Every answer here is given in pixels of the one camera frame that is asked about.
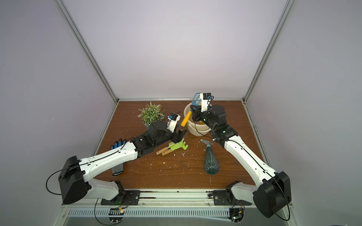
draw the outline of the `robotic arm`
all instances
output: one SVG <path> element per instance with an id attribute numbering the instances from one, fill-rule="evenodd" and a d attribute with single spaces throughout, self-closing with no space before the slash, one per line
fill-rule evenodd
<path id="1" fill-rule="evenodd" d="M 289 177 L 283 171 L 277 173 L 248 148 L 227 124 L 224 107 L 211 106 L 211 93 L 200 93 L 199 98 L 201 106 L 191 105 L 192 119 L 202 121 L 211 128 L 213 140 L 240 162 L 256 184 L 256 187 L 248 187 L 241 182 L 230 184 L 226 187 L 228 200 L 231 203 L 237 200 L 253 202 L 264 216 L 271 217 L 291 201 Z"/>
<path id="2" fill-rule="evenodd" d="M 180 142 L 186 133 L 186 130 L 175 131 L 180 116 L 171 114 L 168 119 L 168 123 L 152 123 L 146 132 L 118 148 L 89 158 L 78 159 L 73 156 L 67 159 L 58 177 L 63 203 L 71 204 L 82 198 L 112 200 L 118 194 L 123 199 L 124 189 L 120 182 L 105 182 L 94 177 L 116 165 L 149 154 L 168 140 Z"/>
<path id="3" fill-rule="evenodd" d="M 213 96 L 210 93 L 200 93 L 199 99 L 200 106 L 191 105 L 192 119 L 203 121 L 212 129 L 213 140 L 240 162 L 256 184 L 233 182 L 226 187 L 227 200 L 230 203 L 239 200 L 255 203 L 264 216 L 271 217 L 291 201 L 289 177 L 284 172 L 277 173 L 246 146 L 227 124 L 224 107 L 211 106 Z M 71 204 L 82 198 L 124 199 L 125 191 L 120 182 L 105 182 L 94 177 L 116 165 L 149 154 L 168 140 L 180 142 L 186 133 L 186 130 L 176 131 L 180 116 L 171 114 L 168 119 L 168 123 L 152 123 L 146 132 L 118 148 L 89 158 L 73 156 L 67 159 L 58 177 L 63 203 Z"/>

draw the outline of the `white wall panel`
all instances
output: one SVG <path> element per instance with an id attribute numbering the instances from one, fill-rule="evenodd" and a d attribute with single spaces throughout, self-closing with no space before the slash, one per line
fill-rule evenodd
<path id="1" fill-rule="evenodd" d="M 362 223 L 361 12 L 297 0 L 247 103 L 302 225 Z"/>
<path id="2" fill-rule="evenodd" d="M 64 0 L 119 98 L 243 97 L 286 0 Z"/>
<path id="3" fill-rule="evenodd" d="M 0 225 L 50 225 L 46 179 L 91 155 L 114 102 L 53 1 L 1 1 L 0 30 Z"/>

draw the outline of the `potted plant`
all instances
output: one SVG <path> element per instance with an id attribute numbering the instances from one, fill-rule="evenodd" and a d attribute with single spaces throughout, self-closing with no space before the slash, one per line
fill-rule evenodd
<path id="1" fill-rule="evenodd" d="M 161 105 L 152 104 L 150 102 L 150 104 L 146 105 L 145 108 L 139 110 L 141 111 L 141 114 L 137 115 L 137 117 L 142 118 L 142 122 L 147 128 L 151 123 L 165 118 L 163 115 L 165 110 L 161 111 Z"/>

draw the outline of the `wooden handle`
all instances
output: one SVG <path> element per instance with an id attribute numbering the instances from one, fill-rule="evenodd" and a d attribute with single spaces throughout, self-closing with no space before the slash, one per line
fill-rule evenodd
<path id="1" fill-rule="evenodd" d="M 162 152 L 162 155 L 167 155 L 168 153 L 171 153 L 171 152 L 173 152 L 173 150 L 169 149 L 167 151 Z"/>
<path id="2" fill-rule="evenodd" d="M 163 148 L 161 150 L 158 150 L 158 151 L 156 151 L 156 155 L 159 155 L 159 154 L 161 154 L 161 152 L 164 152 L 164 151 L 167 151 L 167 150 L 168 150 L 168 147 L 165 147 L 165 148 Z"/>
<path id="3" fill-rule="evenodd" d="M 186 117 L 182 120 L 181 126 L 184 127 L 191 116 L 191 110 L 187 113 Z"/>

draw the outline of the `wooden tabletop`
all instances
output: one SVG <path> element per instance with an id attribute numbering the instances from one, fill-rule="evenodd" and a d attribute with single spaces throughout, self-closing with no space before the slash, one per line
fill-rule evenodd
<path id="1" fill-rule="evenodd" d="M 165 109 L 164 114 L 178 112 L 181 121 L 183 111 L 190 101 L 154 101 Z M 137 117 L 138 109 L 144 108 L 148 102 L 120 102 L 108 127 L 98 153 L 110 150 L 112 144 L 120 138 L 128 139 L 146 131 L 142 120 Z M 246 145 L 261 159 L 254 133 L 241 101 L 213 101 L 213 105 L 225 108 L 228 124 L 237 131 Z M 190 132 L 184 136 L 187 150 L 177 149 L 165 156 L 156 155 L 156 151 L 168 145 L 155 148 L 153 153 L 124 163 L 123 173 L 112 176 L 107 170 L 96 179 L 111 181 L 119 180 L 125 188 L 225 188 L 228 184 L 239 180 L 244 184 L 255 184 L 241 164 L 219 144 L 214 142 L 212 150 L 219 161 L 220 171 L 215 175 L 207 174 L 203 169 L 206 145 L 200 139 L 212 141 L 210 138 L 196 137 Z"/>

